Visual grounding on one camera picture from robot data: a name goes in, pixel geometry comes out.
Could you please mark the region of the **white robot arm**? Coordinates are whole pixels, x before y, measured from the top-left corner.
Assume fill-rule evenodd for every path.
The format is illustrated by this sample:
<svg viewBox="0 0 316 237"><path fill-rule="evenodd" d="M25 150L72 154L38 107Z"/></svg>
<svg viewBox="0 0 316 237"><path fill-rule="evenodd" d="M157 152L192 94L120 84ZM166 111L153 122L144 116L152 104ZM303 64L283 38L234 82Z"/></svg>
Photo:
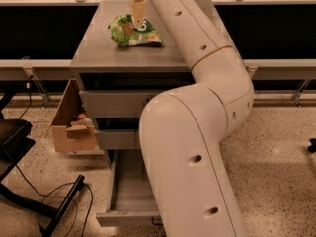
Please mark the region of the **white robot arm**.
<svg viewBox="0 0 316 237"><path fill-rule="evenodd" d="M163 92L140 118L143 160L167 237L249 237L220 141L252 108L238 52L194 0L149 0L194 77Z"/></svg>

